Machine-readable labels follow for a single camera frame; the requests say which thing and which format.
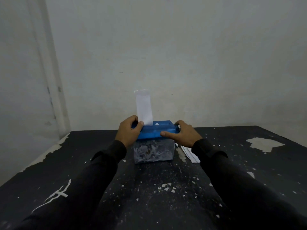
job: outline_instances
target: long sleeve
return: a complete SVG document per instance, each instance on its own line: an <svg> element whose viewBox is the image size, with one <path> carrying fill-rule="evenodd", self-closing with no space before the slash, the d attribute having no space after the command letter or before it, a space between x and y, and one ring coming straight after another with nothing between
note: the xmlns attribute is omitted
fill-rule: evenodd
<svg viewBox="0 0 307 230"><path fill-rule="evenodd" d="M226 153L209 141L198 140L192 152L200 159L214 189L242 225L307 229L306 217L228 160Z"/></svg>
<svg viewBox="0 0 307 230"><path fill-rule="evenodd" d="M96 153L77 178L49 197L15 229L79 229L86 225L126 152L125 146L115 140L107 150Z"/></svg>

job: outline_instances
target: black table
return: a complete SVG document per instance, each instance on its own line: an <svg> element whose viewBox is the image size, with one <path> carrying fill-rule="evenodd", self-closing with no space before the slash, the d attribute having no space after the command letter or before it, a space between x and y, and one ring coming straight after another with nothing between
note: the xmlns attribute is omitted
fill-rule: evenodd
<svg viewBox="0 0 307 230"><path fill-rule="evenodd" d="M307 216L307 148L258 126L201 127L229 159ZM88 165L107 147L115 130L72 131L62 147L18 173L0 187L0 229L13 228L33 209ZM264 154L247 139L260 137L285 144ZM106 189L87 229L230 229L236 226L199 164L173 161L135 165L132 149ZM171 183L165 191L163 183Z"/></svg>

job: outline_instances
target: person's left hand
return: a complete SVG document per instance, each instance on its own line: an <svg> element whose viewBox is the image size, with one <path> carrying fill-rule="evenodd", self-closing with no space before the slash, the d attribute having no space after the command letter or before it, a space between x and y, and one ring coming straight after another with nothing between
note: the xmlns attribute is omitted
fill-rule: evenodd
<svg viewBox="0 0 307 230"><path fill-rule="evenodd" d="M144 125L144 123L141 121L134 129L132 129L131 125L134 121L138 121L138 117L136 115L130 116L122 121L115 137L115 139L122 142L126 148L131 146L136 141Z"/></svg>

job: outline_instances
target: vertical wall trim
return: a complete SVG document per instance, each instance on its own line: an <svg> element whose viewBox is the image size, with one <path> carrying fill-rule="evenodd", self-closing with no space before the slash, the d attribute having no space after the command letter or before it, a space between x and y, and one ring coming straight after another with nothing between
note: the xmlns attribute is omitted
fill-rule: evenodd
<svg viewBox="0 0 307 230"><path fill-rule="evenodd" d="M53 43L52 31L45 0L27 0L31 21L34 27L35 39L43 64L44 74L48 84L52 107L59 128L59 138L71 131L67 114L64 90L56 51Z"/></svg>

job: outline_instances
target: person's left arm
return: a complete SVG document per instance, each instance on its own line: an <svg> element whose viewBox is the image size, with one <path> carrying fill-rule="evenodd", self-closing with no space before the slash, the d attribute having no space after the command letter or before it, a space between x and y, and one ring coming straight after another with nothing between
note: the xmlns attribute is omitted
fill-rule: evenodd
<svg viewBox="0 0 307 230"><path fill-rule="evenodd" d="M114 142L106 150L97 152L77 178L36 208L15 230L79 229L86 225L116 174L117 164L125 158L126 148L140 134L143 122L131 128L132 122L137 120L134 115L121 122Z"/></svg>

